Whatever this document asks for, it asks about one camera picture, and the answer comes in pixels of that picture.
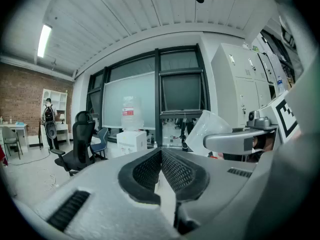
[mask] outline white wall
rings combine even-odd
[[[76,78],[72,96],[72,124],[74,123],[76,114],[79,111],[86,109],[87,91],[90,75],[100,71],[106,66],[110,66],[114,63],[135,55],[153,51],[156,48],[162,49],[195,44],[199,44],[204,61],[209,85],[208,88],[210,94],[211,111],[217,113],[218,110],[216,86],[213,71],[211,68],[211,60],[214,57],[220,43],[241,46],[243,42],[244,39],[232,35],[193,31],[160,35],[130,44],[122,49],[119,49],[93,64],[84,73]]]

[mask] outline white ceiling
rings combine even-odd
[[[166,25],[178,25],[190,31],[197,31],[197,27],[202,31],[206,27],[213,32],[218,26],[222,33],[252,41],[274,13],[270,2],[26,0],[2,36],[2,52],[49,69],[55,61],[55,71],[72,76],[75,70],[83,71],[97,57],[107,54],[116,43]],[[52,26],[44,58],[37,57],[42,24]]]

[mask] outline floor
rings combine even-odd
[[[73,148],[73,143],[60,143],[59,149],[65,152]],[[116,157],[117,144],[108,142],[106,156],[110,159]],[[54,153],[39,147],[30,147],[28,153],[20,155],[11,151],[9,165],[4,167],[7,181],[15,198],[33,209],[37,204],[49,198],[59,186],[70,178],[69,173],[61,166],[55,164],[58,157]],[[159,174],[159,184],[155,193],[161,198],[161,211],[171,225],[174,223],[176,195],[171,189],[162,172]]]

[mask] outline person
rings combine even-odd
[[[294,65],[295,80],[307,70],[314,61],[319,44],[311,34],[304,17],[296,9],[293,0],[274,0],[277,4],[281,23],[281,38],[290,50],[297,53],[300,62]]]
[[[47,98],[47,99],[45,100],[45,105],[44,105],[43,108],[42,108],[41,123],[43,123],[43,122],[46,120],[46,119],[45,119],[45,111],[46,111],[46,108],[48,108],[48,107],[51,107],[51,108],[52,108],[52,111],[53,111],[53,120],[54,120],[54,117],[58,116],[56,107],[55,107],[53,104],[51,104],[51,99],[50,99],[50,98]],[[46,134],[46,139],[47,139],[47,141],[48,141],[50,150],[52,150],[53,148],[55,148],[56,150],[59,149],[59,144],[58,144],[57,136],[53,139],[54,147],[53,147],[53,145],[52,145],[52,139],[49,138],[48,134]]]

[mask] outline window frame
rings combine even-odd
[[[161,71],[161,54],[165,53],[180,53],[180,52],[188,52],[188,51],[195,51],[196,59],[198,62],[198,67],[196,68],[179,68],[179,69],[172,69],[172,70],[162,70]],[[86,98],[86,108],[89,105],[89,97],[90,94],[100,92],[99,96],[99,111],[98,113],[92,114],[92,117],[98,118],[99,120],[99,130],[101,130],[103,125],[103,105],[104,105],[104,88],[105,84],[110,82],[110,75],[111,71],[117,67],[136,62],[139,60],[146,59],[148,57],[154,56],[154,81],[155,81],[155,141],[157,142],[158,146],[162,146],[162,119],[170,119],[170,118],[199,118],[202,114],[202,110],[186,110],[186,111],[166,111],[165,113],[161,113],[161,77],[169,76],[169,75],[178,75],[178,74],[190,74],[196,73],[200,74],[200,79],[202,82],[203,88],[203,95],[204,95],[204,102],[205,102],[205,109],[211,110],[210,105],[210,93],[209,93],[209,85],[208,85],[208,78],[206,74],[206,68],[204,64],[204,60],[201,54],[201,50],[199,44],[196,45],[185,45],[185,46],[175,46],[175,47],[168,47],[155,50],[144,52],[124,60],[118,61],[110,66],[105,66],[102,70],[92,74],[89,79],[89,85],[87,90],[87,98]],[[100,87],[93,88],[95,84],[96,77],[102,74],[102,81],[100,83]],[[115,139],[108,139],[109,142],[117,143]]]

